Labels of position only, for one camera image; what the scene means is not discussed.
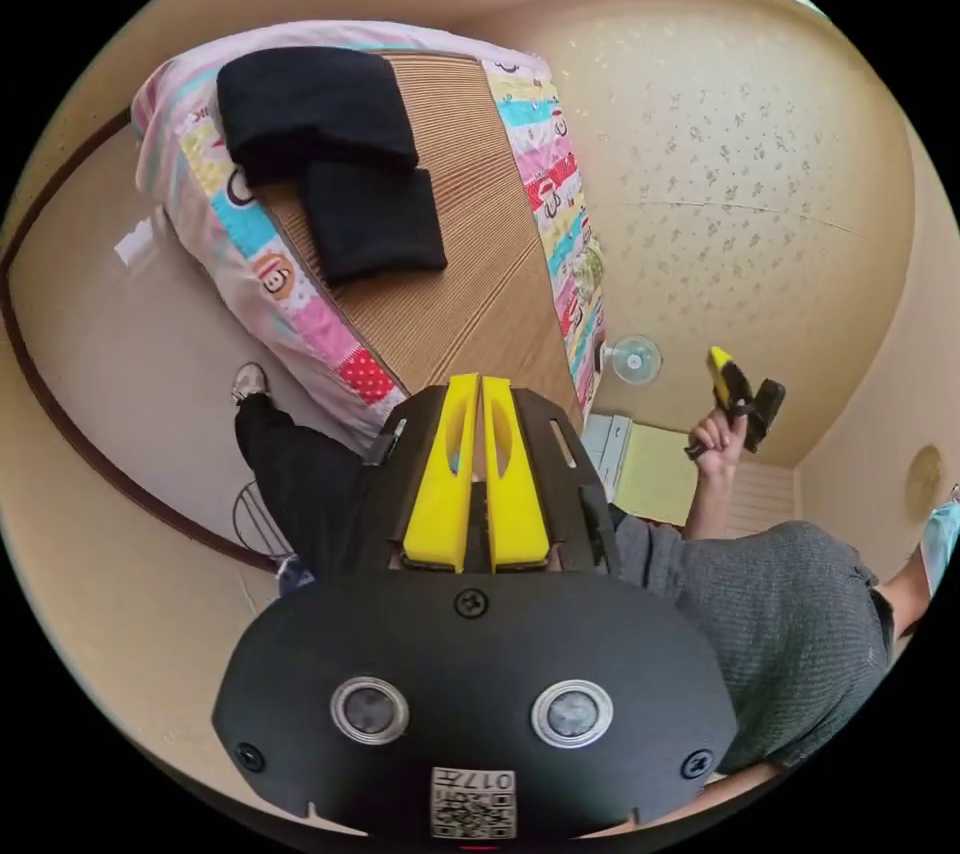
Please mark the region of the person's right hand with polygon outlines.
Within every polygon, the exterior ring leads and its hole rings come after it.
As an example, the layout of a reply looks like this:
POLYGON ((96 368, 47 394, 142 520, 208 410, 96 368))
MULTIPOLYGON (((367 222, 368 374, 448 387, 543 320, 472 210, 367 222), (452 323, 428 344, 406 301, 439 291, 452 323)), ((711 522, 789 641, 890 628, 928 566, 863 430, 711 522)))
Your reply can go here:
POLYGON ((710 479, 731 480, 740 461, 748 419, 715 408, 694 426, 689 444, 701 450, 694 460, 698 474, 710 479))

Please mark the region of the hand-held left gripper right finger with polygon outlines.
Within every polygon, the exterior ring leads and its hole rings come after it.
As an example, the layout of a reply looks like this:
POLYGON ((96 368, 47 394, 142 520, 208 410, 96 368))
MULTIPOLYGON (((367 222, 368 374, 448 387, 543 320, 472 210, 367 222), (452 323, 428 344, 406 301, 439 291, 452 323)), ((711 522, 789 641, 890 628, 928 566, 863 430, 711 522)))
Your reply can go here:
POLYGON ((493 569, 540 568, 551 546, 509 380, 482 378, 482 416, 493 569))

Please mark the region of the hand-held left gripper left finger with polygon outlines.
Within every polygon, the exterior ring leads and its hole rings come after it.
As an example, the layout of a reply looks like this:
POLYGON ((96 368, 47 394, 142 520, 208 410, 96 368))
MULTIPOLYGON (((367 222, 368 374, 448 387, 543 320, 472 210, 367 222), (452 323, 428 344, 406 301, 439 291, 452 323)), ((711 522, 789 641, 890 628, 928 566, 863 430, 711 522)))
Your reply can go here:
POLYGON ((473 373, 452 377, 443 392, 402 540, 410 566, 464 571, 479 389, 480 377, 473 373))

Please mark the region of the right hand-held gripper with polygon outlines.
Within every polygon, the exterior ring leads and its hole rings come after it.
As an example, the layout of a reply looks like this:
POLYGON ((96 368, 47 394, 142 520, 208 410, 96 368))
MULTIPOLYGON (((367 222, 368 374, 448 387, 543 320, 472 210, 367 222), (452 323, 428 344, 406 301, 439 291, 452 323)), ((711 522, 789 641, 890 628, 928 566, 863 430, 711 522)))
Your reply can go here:
POLYGON ((709 349, 706 366, 711 377, 716 406, 724 412, 730 423, 738 418, 746 419, 744 449, 755 454, 759 447, 759 420, 754 392, 748 378, 732 356, 718 346, 709 349))

